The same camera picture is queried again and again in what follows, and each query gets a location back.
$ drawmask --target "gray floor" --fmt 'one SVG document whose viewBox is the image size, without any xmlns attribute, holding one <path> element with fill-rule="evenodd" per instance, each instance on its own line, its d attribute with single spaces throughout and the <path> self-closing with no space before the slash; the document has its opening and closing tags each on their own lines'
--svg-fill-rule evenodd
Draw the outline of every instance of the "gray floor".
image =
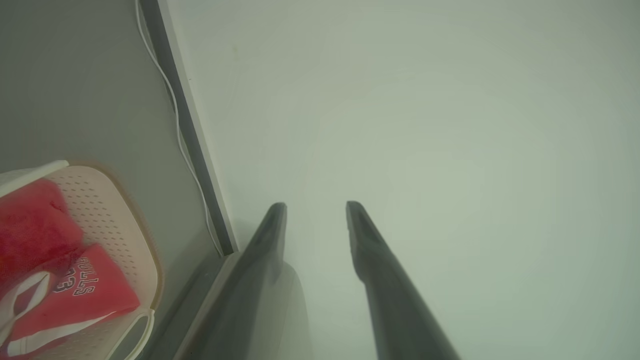
<svg viewBox="0 0 640 360">
<path fill-rule="evenodd" d="M 0 79 L 0 172 L 58 159 L 109 167 L 166 271 L 159 323 L 213 247 L 133 1 L 0 2 Z"/>
</svg>

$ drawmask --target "red fuzzy fabric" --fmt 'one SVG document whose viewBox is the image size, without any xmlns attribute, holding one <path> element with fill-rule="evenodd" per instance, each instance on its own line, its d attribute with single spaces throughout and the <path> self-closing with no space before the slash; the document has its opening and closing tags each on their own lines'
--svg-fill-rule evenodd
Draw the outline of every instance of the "red fuzzy fabric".
<svg viewBox="0 0 640 360">
<path fill-rule="evenodd" d="M 1 197 L 0 293 L 38 265 L 75 252 L 82 237 L 60 189 L 49 180 Z"/>
</svg>

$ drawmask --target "power cord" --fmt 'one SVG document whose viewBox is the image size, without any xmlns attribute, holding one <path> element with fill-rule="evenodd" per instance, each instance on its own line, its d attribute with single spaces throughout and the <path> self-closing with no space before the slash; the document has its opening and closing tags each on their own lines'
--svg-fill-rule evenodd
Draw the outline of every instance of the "power cord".
<svg viewBox="0 0 640 360">
<path fill-rule="evenodd" d="M 151 51 L 151 47 L 149 47 L 144 31 L 142 31 L 142 21 L 140 20 L 140 0 L 134 0 L 134 3 L 136 7 L 136 22 L 138 23 L 138 32 L 140 33 L 142 42 L 145 43 L 145 47 L 147 48 L 147 53 L 149 54 L 149 56 L 151 57 L 151 60 L 154 62 L 154 65 L 160 72 L 160 75 L 162 75 L 162 79 L 164 80 L 166 87 L 169 88 L 169 92 L 171 93 L 171 100 L 173 102 L 173 112 L 175 113 L 175 131 L 176 131 L 176 136 L 178 138 L 178 148 L 180 149 L 180 153 L 182 154 L 182 159 L 184 159 L 185 164 L 187 164 L 187 168 L 189 169 L 189 172 L 191 172 L 191 176 L 193 176 L 193 180 L 195 180 L 196 184 L 198 185 L 198 190 L 200 190 L 200 196 L 202 198 L 202 206 L 204 207 L 205 222 L 207 223 L 207 230 L 209 232 L 209 236 L 211 237 L 211 242 L 213 242 L 213 246 L 216 248 L 216 252 L 218 252 L 218 255 L 222 257 L 222 251 L 218 248 L 218 243 L 216 242 L 216 238 L 215 236 L 213 236 L 213 231 L 211 231 L 211 225 L 209 225 L 209 221 L 211 219 L 209 216 L 209 208 L 207 207 L 207 201 L 205 200 L 204 192 L 202 191 L 202 186 L 200 186 L 200 181 L 196 176 L 196 172 L 193 170 L 193 167 L 191 166 L 191 163 L 189 162 L 189 159 L 187 158 L 187 155 L 184 152 L 184 148 L 182 146 L 182 137 L 180 132 L 180 117 L 178 115 L 178 102 L 175 99 L 175 93 L 173 92 L 173 88 L 169 83 L 169 79 L 166 77 L 166 74 L 160 67 L 160 64 L 158 64 L 158 60 L 156 59 L 156 56 L 154 55 L 153 51 Z"/>
</svg>

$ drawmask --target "basket handle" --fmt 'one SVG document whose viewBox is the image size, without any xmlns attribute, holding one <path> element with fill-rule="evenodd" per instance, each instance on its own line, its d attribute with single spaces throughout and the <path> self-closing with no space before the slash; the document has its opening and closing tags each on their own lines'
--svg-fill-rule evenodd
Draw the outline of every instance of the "basket handle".
<svg viewBox="0 0 640 360">
<path fill-rule="evenodd" d="M 127 331 L 125 331 L 124 334 L 122 334 L 122 336 L 120 337 L 120 339 L 118 339 L 118 342 L 111 350 L 111 353 L 107 356 L 107 359 L 109 359 L 113 355 L 113 352 L 115 351 L 115 349 L 119 346 L 122 340 L 124 340 L 124 338 L 127 336 L 129 331 L 131 331 L 131 329 L 138 323 L 138 320 L 146 317 L 147 325 L 145 326 L 145 331 L 142 333 L 140 340 L 138 340 L 138 343 L 133 348 L 133 350 L 131 350 L 129 355 L 125 357 L 125 360 L 135 360 L 142 353 L 142 350 L 145 348 L 145 345 L 147 344 L 147 342 L 149 341 L 149 338 L 151 337 L 151 332 L 154 329 L 155 311 L 153 309 L 138 308 L 136 312 L 138 313 L 136 315 L 136 318 L 131 322 L 131 325 L 129 326 Z"/>
</svg>

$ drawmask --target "white plastic basket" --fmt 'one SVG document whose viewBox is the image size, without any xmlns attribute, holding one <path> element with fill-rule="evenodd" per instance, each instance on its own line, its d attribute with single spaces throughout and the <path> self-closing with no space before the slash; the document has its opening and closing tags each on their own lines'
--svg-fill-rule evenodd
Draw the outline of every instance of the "white plastic basket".
<svg viewBox="0 0 640 360">
<path fill-rule="evenodd" d="M 41 177 L 58 184 L 71 217 L 84 231 L 84 242 L 104 247 L 138 295 L 140 307 L 71 335 L 64 344 L 36 359 L 109 359 L 138 320 L 147 318 L 143 335 L 126 357 L 135 359 L 151 335 L 163 285 L 156 250 L 140 212 L 104 170 L 95 165 L 69 165 L 66 161 L 0 174 L 0 197 Z"/>
</svg>

